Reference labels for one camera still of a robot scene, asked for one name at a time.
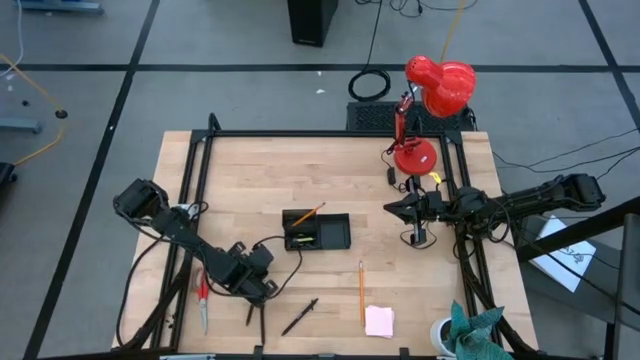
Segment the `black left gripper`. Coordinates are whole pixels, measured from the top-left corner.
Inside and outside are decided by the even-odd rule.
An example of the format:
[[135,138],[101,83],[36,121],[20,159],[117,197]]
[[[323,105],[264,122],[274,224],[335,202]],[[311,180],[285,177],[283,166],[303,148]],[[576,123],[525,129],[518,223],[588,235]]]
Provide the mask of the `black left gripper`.
[[273,280],[266,279],[274,256],[262,244],[254,246],[248,253],[245,250],[242,242],[236,242],[228,251],[236,261],[236,266],[224,288],[232,295],[245,298],[251,306],[264,306],[278,289]]

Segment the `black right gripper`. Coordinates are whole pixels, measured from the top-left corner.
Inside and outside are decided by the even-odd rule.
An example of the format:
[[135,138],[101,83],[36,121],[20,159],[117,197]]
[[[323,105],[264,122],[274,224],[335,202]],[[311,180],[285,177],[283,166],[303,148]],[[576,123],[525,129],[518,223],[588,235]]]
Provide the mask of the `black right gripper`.
[[427,222],[436,221],[445,213],[442,194],[436,191],[427,192],[421,186],[421,178],[417,175],[409,177],[409,195],[403,199],[387,203],[383,206],[387,212],[403,221],[412,224],[410,235],[411,246],[422,246],[427,243]]

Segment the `red-handled scissors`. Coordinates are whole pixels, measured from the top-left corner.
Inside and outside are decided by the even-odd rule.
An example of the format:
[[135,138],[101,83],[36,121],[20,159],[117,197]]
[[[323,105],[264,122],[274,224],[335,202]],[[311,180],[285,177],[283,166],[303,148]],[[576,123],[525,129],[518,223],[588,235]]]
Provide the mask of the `red-handled scissors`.
[[207,334],[209,288],[207,284],[206,272],[204,269],[200,269],[197,271],[195,286],[196,286],[196,292],[197,292],[199,307],[200,307],[201,325],[203,328],[203,333]]

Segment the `black mesh desk organizer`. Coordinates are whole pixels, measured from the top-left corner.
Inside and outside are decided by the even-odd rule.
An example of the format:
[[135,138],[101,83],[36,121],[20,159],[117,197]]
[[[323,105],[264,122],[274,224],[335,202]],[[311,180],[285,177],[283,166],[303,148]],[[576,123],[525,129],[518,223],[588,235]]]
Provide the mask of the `black mesh desk organizer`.
[[[282,227],[287,251],[344,250],[351,246],[350,216],[341,214],[315,214],[300,225],[289,228],[310,209],[285,209]],[[293,238],[314,237],[313,243],[295,243]]]

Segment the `pink sticky note pad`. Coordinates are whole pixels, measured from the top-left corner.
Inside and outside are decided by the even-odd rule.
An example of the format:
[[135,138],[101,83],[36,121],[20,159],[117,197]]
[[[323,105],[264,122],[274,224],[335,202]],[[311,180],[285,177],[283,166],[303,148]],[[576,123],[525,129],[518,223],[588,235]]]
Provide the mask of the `pink sticky note pad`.
[[367,336],[392,338],[395,314],[390,307],[367,306],[365,308],[365,334]]

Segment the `black perforated metal case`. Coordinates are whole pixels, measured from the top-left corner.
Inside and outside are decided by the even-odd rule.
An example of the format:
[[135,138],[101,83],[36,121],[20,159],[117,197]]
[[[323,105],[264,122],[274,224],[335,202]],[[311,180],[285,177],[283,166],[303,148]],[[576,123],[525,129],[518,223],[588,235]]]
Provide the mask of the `black perforated metal case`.
[[[354,131],[395,132],[394,102],[350,102],[347,106],[346,129]],[[475,131],[475,114],[469,107],[459,113],[438,118],[426,111],[423,105],[412,105],[406,114],[408,129],[411,131],[444,132]]]

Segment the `red desk lamp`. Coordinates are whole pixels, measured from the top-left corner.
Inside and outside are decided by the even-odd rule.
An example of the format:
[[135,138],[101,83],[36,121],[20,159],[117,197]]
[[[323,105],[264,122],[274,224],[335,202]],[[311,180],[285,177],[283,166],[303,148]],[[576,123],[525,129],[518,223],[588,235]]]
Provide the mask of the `red desk lamp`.
[[[411,85],[421,90],[421,103],[434,117],[446,118],[461,111],[472,98],[476,86],[473,68],[461,62],[436,63],[417,55],[405,66]],[[434,146],[421,137],[406,134],[406,114],[415,102],[415,90],[402,95],[394,110],[395,136],[391,147],[396,167],[407,175],[424,176],[437,162]]]

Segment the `white plant pot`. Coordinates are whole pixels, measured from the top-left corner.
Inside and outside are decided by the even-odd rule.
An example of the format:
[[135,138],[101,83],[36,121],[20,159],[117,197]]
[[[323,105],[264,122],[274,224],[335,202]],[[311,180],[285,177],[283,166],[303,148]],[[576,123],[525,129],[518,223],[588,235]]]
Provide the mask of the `white plant pot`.
[[436,320],[430,328],[430,341],[439,356],[455,359],[455,353],[445,346],[445,338],[449,334],[450,325],[450,317]]

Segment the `teal cloth in cup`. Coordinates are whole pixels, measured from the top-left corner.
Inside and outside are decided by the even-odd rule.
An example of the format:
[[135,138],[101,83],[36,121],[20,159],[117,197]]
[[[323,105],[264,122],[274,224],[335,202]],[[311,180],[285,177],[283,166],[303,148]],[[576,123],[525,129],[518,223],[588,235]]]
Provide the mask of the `teal cloth in cup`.
[[507,351],[490,340],[492,329],[502,318],[503,311],[503,307],[492,308],[469,318],[463,307],[453,301],[444,347],[457,360],[514,360]]

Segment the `white paper sheet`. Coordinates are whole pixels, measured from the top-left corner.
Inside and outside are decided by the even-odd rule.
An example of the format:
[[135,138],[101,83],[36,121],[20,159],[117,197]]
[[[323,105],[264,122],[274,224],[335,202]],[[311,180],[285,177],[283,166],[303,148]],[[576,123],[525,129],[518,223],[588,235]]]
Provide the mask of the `white paper sheet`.
[[596,248],[588,241],[582,241],[553,251],[549,255],[538,256],[529,263],[574,293],[595,254]]

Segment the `black computer tower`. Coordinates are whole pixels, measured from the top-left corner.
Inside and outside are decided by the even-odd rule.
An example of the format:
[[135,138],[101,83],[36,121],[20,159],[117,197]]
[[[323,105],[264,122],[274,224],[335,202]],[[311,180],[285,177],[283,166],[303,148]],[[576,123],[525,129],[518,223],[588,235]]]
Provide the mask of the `black computer tower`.
[[292,42],[321,48],[338,0],[287,0]]

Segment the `grey metal foot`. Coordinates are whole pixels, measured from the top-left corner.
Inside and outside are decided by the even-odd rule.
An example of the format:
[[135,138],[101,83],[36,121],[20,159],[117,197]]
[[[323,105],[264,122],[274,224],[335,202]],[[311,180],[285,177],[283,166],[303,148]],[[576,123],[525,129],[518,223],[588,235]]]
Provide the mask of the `grey metal foot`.
[[0,117],[0,130],[28,131],[33,134],[39,134],[42,130],[42,125],[34,119]]
[[90,0],[15,0],[20,2],[23,9],[42,10],[42,11],[60,11],[60,12],[78,12],[94,15],[102,15],[104,13],[103,6]]

